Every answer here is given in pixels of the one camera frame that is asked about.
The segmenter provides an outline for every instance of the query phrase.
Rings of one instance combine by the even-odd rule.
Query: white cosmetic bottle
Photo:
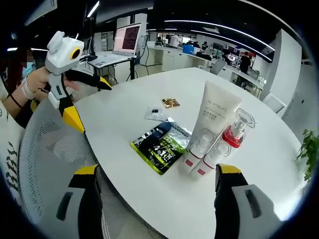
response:
[[[216,168],[216,164],[227,157],[231,147],[223,140],[219,140],[209,153],[196,165],[190,175],[194,179],[206,176],[209,172]]]
[[[182,167],[188,173],[201,161],[215,142],[216,136],[212,132],[203,130],[202,133],[189,152],[184,155]]]

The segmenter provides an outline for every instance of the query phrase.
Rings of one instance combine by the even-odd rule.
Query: person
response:
[[[29,92],[35,94],[39,89],[43,89],[48,82],[49,72],[45,67],[41,67],[29,74],[29,76],[22,82],[13,93],[2,101],[3,106],[14,118],[20,112],[22,107],[28,102],[29,98],[23,92],[23,89],[27,89]],[[64,78],[64,85],[69,86],[75,90],[80,90],[80,87],[73,81],[68,81]]]
[[[240,71],[247,74],[248,68],[250,67],[250,59],[248,57],[248,52],[245,52],[245,55],[241,57],[241,62],[239,69]]]
[[[158,39],[157,39],[157,41],[155,42],[155,44],[156,44],[156,45],[164,46],[164,43],[163,43],[163,41],[162,41],[162,39],[161,39],[160,36],[158,37]]]
[[[197,48],[200,48],[199,44],[198,44],[198,41],[194,42],[194,47],[197,47]]]
[[[30,95],[43,89],[48,82],[49,72],[45,67],[39,68],[27,76],[12,94],[8,94],[2,78],[0,88],[0,172],[5,178],[7,188],[10,190],[15,202],[21,206],[20,192],[18,187],[18,150],[24,129],[15,121],[21,109],[30,100]],[[65,86],[80,90],[74,82],[64,79]]]
[[[201,49],[202,49],[203,51],[205,51],[207,48],[208,48],[207,41],[205,41],[205,42],[202,44]]]
[[[173,48],[177,48],[178,44],[179,44],[179,35],[175,34],[175,35],[171,36],[169,45]]]
[[[229,55],[229,50],[228,49],[224,49],[223,50],[223,55],[222,55],[222,58],[224,58],[225,62],[227,63],[227,65],[230,65],[230,60],[228,58],[228,55]]]
[[[245,55],[241,57],[241,62],[239,65],[239,69],[241,72],[247,74],[248,68],[250,67],[250,59],[248,57],[248,52],[246,51],[244,53]],[[242,83],[247,83],[247,80],[244,79],[241,76],[238,76],[237,81],[236,81],[236,85],[239,87],[242,87]]]

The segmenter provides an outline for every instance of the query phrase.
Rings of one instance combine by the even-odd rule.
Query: clear plastic packet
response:
[[[166,121],[167,116],[163,113],[163,109],[160,107],[148,107],[145,114],[147,120]]]

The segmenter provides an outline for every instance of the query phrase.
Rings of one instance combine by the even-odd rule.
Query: laptop screen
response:
[[[141,25],[141,23],[137,23],[118,28],[113,51],[135,54]]]

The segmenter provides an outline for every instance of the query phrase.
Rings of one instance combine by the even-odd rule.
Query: laptop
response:
[[[113,51],[97,52],[98,58],[89,62],[89,64],[102,68],[135,57],[141,25],[141,23],[135,23],[118,28],[114,39]]]

